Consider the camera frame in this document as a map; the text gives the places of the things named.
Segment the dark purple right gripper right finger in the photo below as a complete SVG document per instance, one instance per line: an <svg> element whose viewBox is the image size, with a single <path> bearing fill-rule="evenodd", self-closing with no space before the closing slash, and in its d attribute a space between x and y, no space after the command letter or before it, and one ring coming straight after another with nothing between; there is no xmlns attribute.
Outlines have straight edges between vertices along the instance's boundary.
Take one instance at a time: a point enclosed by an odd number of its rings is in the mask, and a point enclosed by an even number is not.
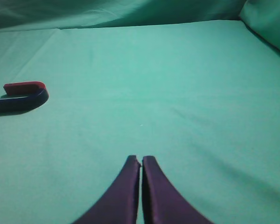
<svg viewBox="0 0 280 224"><path fill-rule="evenodd" d="M142 209L146 224L211 224L177 191L154 156L142 160Z"/></svg>

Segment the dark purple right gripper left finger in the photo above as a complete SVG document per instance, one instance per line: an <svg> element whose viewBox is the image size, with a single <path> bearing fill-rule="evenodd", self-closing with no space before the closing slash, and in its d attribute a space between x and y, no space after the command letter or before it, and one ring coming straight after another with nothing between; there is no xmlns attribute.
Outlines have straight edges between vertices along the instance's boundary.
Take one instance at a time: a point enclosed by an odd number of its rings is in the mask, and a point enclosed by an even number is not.
<svg viewBox="0 0 280 224"><path fill-rule="evenodd" d="M75 224L135 224L139 205L140 163L127 157L106 192Z"/></svg>

